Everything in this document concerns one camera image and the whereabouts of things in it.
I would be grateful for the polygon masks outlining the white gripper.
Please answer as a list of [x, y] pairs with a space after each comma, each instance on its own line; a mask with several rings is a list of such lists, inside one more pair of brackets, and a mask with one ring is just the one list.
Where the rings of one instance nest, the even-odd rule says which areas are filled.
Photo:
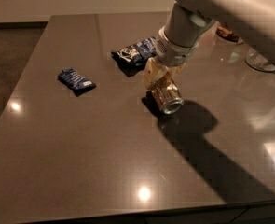
[[151, 90], [162, 77], [167, 84], [173, 83], [175, 77], [185, 67], [185, 62], [194, 54], [198, 46], [198, 41], [191, 47], [175, 45], [166, 36], [165, 27], [162, 27], [156, 39], [158, 58], [149, 58], [145, 65], [144, 85], [146, 88]]

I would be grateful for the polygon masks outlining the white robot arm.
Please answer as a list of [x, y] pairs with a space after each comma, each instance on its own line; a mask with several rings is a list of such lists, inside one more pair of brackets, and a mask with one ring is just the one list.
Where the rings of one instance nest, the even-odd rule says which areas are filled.
[[145, 86], [151, 89], [170, 67], [184, 64], [217, 21], [275, 64], [275, 0], [175, 0], [158, 31], [157, 56], [145, 66]]

